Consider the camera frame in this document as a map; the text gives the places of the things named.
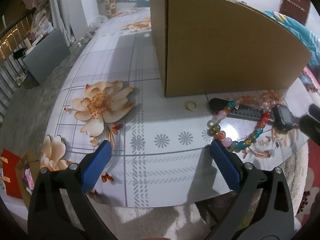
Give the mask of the black purple smart watch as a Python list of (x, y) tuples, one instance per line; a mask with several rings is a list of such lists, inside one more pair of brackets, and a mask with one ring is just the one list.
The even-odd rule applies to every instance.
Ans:
[[(213, 98), (209, 102), (209, 107), (214, 114), (218, 114), (228, 106), (229, 101), (220, 98)], [(260, 121), (264, 116), (262, 108), (248, 105), (238, 105), (227, 114), (227, 117), (243, 119), (249, 121)], [(288, 132), (294, 128), (299, 128), (300, 118), (294, 116), (291, 111), (284, 105), (276, 104), (267, 120), (268, 125), (272, 125), (280, 132)]]

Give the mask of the pink floral bed mattress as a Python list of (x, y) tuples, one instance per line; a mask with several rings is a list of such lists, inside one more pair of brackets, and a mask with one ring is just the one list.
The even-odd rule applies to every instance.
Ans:
[[(319, 84), (312, 72), (305, 67), (300, 77), (303, 85), (310, 94), (314, 104), (319, 106)], [(303, 198), (298, 209), (298, 215), (303, 220), (317, 211), (319, 204), (319, 146), (311, 139), (308, 140), (308, 170)]]

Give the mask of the blue teal blanket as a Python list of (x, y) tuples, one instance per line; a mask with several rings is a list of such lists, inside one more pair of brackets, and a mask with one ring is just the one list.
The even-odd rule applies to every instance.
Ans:
[(319, 66), (319, 37), (315, 33), (297, 20), (279, 12), (267, 10), (263, 11), (263, 13), (293, 33), (311, 51), (310, 67)]

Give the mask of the brown wooden door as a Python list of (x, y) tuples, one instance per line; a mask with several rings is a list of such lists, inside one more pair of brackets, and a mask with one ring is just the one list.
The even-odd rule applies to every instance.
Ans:
[(279, 12), (305, 25), (309, 16), (310, 0), (281, 0)]

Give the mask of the brown cardboard box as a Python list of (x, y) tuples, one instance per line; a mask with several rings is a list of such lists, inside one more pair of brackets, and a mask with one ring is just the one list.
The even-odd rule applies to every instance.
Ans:
[(150, 0), (166, 97), (289, 88), (311, 51), (263, 12), (230, 0)]

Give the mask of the grey cabinet box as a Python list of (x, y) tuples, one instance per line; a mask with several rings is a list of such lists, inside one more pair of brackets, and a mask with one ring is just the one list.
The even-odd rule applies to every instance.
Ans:
[(69, 54), (61, 30), (55, 29), (25, 56), (23, 62), (34, 80), (41, 85)]

